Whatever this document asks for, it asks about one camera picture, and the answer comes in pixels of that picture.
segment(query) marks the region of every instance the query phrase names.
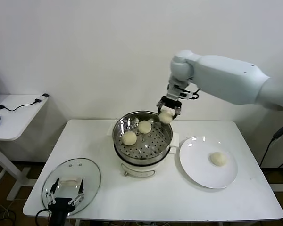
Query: white side table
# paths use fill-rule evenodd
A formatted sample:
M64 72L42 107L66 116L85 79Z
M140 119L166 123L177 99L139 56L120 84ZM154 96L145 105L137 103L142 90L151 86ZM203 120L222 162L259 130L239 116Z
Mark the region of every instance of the white side table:
M5 105L9 109L14 109L20 105L32 103L39 96L0 95L0 104ZM47 98L34 105L21 107L14 112L1 109L0 140L12 141L18 139L46 101ZM22 186L34 186L36 179L28 179L26 177L30 167L25 167L21 172L1 151L0 166L3 168L0 173L0 180L6 171L17 180L8 194L7 200L14 200Z

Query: pot lid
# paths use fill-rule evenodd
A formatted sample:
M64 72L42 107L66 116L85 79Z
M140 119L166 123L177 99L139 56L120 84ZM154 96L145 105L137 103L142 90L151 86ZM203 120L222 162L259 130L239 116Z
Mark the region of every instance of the pot lid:
M42 189L42 202L45 208L49 200L46 193L54 184L55 198L75 199L83 188L83 199L77 204L76 209L69 215L73 215L88 206L96 196L100 187L101 175L98 165L85 158L71 159L57 166L46 178Z

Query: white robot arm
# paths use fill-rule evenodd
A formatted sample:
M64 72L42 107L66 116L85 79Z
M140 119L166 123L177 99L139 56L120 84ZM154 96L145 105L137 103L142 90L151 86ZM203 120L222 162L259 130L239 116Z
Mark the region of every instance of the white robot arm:
M261 104L283 109L283 80L270 78L257 66L219 56L201 56L189 50L180 51L171 61L167 95L158 103L180 114L178 99L197 99L198 94L186 91L194 83L206 93L235 105Z

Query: white table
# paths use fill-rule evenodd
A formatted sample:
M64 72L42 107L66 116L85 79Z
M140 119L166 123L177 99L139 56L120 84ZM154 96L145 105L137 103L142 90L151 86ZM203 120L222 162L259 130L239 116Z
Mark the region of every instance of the white table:
M32 103L39 96L40 95L0 95L0 104L5 105L9 109L14 109L20 105ZM19 138L46 101L47 98L40 103L21 107L14 112L1 109L0 140L11 141ZM0 166L4 169L0 173L0 180L5 171L17 180L7 196L7 200L13 200L22 186L33 186L36 182L36 179L28 179L26 177L30 170L29 167L25 167L21 172L1 151Z
M102 181L92 203L70 216L76 219L117 221L251 221L280 219L283 211L250 149L231 121L174 121L183 141L213 135L231 150L238 163L236 180L225 189L209 189L193 182L176 155L169 154L150 178L124 177L113 141L107 132L115 121L70 120L41 172L23 213L44 209L42 186L59 164L72 158L97 163Z

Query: stainless steel pot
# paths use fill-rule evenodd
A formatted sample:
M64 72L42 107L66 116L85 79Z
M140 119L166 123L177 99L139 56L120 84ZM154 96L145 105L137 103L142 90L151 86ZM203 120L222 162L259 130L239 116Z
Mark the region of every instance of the stainless steel pot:
M137 127L139 122L146 120L152 124L148 134L142 134ZM132 146L122 143L122 135L133 131L137 141ZM150 166L163 160L170 150L173 131L170 124L159 121L158 114L148 111L132 112L117 121L112 137L117 155L125 162L134 166Z

